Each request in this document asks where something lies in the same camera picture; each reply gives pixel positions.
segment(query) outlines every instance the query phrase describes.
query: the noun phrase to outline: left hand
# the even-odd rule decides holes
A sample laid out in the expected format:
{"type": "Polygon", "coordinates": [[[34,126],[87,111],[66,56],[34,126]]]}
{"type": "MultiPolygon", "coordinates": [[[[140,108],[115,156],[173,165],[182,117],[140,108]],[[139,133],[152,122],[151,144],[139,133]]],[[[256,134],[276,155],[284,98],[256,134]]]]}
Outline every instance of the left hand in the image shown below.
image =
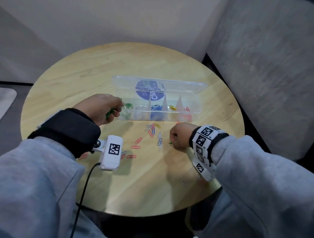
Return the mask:
{"type": "Polygon", "coordinates": [[[73,108],[85,113],[98,126],[108,124],[115,117],[120,116],[121,107],[124,103],[120,98],[111,94],[95,94],[76,104],[73,108]],[[114,112],[106,118],[106,114],[114,108],[114,112]]]}

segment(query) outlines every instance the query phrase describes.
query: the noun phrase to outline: white sensor device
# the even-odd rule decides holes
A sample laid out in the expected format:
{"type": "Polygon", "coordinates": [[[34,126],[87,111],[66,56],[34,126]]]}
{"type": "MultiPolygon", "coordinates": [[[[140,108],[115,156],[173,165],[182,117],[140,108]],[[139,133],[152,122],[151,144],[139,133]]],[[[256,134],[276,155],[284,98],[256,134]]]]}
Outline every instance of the white sensor device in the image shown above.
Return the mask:
{"type": "Polygon", "coordinates": [[[123,139],[110,135],[106,140],[99,140],[94,145],[93,151],[100,152],[100,169],[113,171],[120,165],[123,139]]]}

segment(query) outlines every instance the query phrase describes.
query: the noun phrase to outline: round wooden table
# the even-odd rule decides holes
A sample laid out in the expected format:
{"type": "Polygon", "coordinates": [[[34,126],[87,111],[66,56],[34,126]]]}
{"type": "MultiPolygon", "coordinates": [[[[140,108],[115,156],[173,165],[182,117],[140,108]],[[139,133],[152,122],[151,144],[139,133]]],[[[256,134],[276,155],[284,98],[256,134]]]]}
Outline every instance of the round wooden table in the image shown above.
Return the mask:
{"type": "MultiPolygon", "coordinates": [[[[240,108],[231,91],[206,66],[175,50],[144,43],[112,43],[73,53],[51,66],[30,90],[22,110],[22,138],[60,109],[99,93],[112,93],[111,77],[130,75],[204,82],[208,88],[199,94],[202,112],[197,125],[212,124],[229,134],[244,135],[240,108]]],[[[208,197],[220,184],[197,181],[192,166],[192,149],[178,151],[169,146],[169,130],[175,122],[158,122],[164,147],[158,151],[157,139],[144,132],[146,121],[115,119],[101,127],[101,139],[107,135],[123,138],[123,150],[136,154],[124,158],[116,171],[95,169],[88,182],[83,205],[97,211],[123,216],[154,216],[177,211],[208,197]],[[140,149],[131,149],[143,137],[140,149]],[[179,178],[187,183],[183,186],[179,178]]],[[[78,160],[85,173],[78,185],[79,202],[88,172],[99,160],[99,153],[78,160]]]]}

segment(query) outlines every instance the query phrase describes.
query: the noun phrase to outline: forearm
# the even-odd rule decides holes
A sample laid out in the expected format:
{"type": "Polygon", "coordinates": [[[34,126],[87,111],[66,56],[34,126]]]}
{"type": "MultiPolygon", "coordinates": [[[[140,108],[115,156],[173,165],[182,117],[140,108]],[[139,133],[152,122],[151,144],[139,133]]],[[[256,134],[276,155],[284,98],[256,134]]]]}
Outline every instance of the forearm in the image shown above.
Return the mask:
{"type": "Polygon", "coordinates": [[[310,235],[314,174],[265,153],[249,136],[221,140],[211,157],[217,180],[256,231],[265,237],[310,235]]]}
{"type": "Polygon", "coordinates": [[[64,146],[43,137],[23,141],[0,161],[0,233],[66,235],[84,167],[64,146]]]}

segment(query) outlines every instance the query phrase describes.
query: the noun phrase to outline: red paper clip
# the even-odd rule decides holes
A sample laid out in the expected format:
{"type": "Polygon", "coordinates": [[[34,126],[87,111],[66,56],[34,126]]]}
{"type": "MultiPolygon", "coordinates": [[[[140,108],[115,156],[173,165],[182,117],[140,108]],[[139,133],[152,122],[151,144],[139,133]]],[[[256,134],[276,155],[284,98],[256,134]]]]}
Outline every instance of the red paper clip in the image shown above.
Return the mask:
{"type": "Polygon", "coordinates": [[[142,140],[142,137],[138,138],[138,140],[135,142],[135,144],[138,144],[142,140]]]}

